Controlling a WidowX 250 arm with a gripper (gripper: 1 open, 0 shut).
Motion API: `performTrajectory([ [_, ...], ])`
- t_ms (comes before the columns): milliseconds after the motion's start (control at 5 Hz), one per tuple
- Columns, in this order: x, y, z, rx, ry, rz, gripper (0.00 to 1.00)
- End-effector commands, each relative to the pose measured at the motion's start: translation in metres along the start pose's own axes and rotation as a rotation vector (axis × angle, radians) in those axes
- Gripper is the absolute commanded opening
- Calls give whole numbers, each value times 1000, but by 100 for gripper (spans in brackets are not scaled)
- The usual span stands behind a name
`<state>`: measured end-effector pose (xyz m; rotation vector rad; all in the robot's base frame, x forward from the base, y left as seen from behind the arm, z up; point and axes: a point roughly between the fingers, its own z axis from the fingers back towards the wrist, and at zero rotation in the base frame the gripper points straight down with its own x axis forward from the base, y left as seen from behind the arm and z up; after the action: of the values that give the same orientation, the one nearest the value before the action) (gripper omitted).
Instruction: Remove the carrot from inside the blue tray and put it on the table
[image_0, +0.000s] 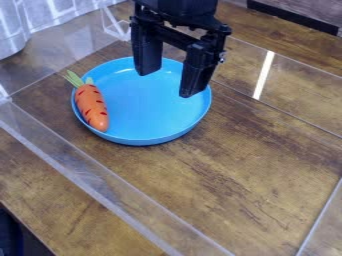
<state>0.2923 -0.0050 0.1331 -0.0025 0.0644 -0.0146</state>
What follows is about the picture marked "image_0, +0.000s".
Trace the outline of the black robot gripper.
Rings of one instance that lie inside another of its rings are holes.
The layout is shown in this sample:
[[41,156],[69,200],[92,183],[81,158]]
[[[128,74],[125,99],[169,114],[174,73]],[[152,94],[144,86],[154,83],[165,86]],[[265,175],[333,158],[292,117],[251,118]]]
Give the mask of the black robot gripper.
[[140,76],[161,67],[162,44],[187,53],[178,96],[201,92],[217,63],[224,61],[231,28],[215,18],[217,0],[133,0],[130,44]]

